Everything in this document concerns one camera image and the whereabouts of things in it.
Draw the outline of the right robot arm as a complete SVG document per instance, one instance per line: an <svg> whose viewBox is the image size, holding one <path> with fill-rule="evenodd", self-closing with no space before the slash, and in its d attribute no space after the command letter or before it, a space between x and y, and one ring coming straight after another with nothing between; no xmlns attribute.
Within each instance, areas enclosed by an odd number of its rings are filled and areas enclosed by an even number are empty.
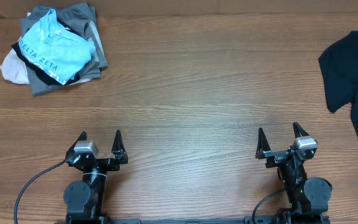
<svg viewBox="0 0 358 224"><path fill-rule="evenodd" d="M323 215L328 211L328 202L333 187L326 179L307 177L304 162L314 158L318 142L297 122L293 123L295 140L291 146L282 151L272 151L262 128L258 130L258 143L255 158L266 160L266 168L277 168L283 189L263 198L253 209L252 222L258 223L258 208L268 199L285 192L289 201L288 208L280 208L277 214L266 219L269 223L329 223Z"/></svg>

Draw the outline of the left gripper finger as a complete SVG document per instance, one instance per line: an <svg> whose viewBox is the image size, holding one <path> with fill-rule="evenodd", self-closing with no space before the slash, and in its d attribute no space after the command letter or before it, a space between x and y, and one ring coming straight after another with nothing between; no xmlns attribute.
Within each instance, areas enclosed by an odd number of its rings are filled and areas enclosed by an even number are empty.
<svg viewBox="0 0 358 224"><path fill-rule="evenodd" d="M114 159L117 161L118 164L128 163L128 155L125 150L124 143L122 141L121 131L119 129L116 131L111 152L114 154Z"/></svg>
<svg viewBox="0 0 358 224"><path fill-rule="evenodd" d="M77 144L78 141L85 141L87 140L87 133L86 131L82 131L81 134L79 135L79 137L77 138L77 140L73 143L73 145L68 149L68 152L73 152L74 148Z"/></svg>

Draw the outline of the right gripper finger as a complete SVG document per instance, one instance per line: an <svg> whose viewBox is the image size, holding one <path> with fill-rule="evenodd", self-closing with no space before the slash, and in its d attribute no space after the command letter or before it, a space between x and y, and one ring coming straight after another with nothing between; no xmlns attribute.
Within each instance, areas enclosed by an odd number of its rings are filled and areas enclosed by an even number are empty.
<svg viewBox="0 0 358 224"><path fill-rule="evenodd" d="M296 138L308 136L309 134L299 125L298 122L293 123L293 131Z"/></svg>
<svg viewBox="0 0 358 224"><path fill-rule="evenodd" d="M269 142L265 136L265 133L262 128L258 130L258 143L257 149L255 152L256 159L265 159L272 152Z"/></svg>

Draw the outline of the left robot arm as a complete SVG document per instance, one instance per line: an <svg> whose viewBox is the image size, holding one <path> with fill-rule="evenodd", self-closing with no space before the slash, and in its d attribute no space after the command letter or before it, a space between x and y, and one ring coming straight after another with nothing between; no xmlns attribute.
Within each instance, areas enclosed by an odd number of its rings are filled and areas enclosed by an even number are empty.
<svg viewBox="0 0 358 224"><path fill-rule="evenodd" d="M66 223L112 223L103 213L107 173L118 171L128 163L121 132L116 131L110 158L97 158L98 148L82 132L66 153L65 162L82 171L82 179L70 183L63 194L67 205Z"/></svg>

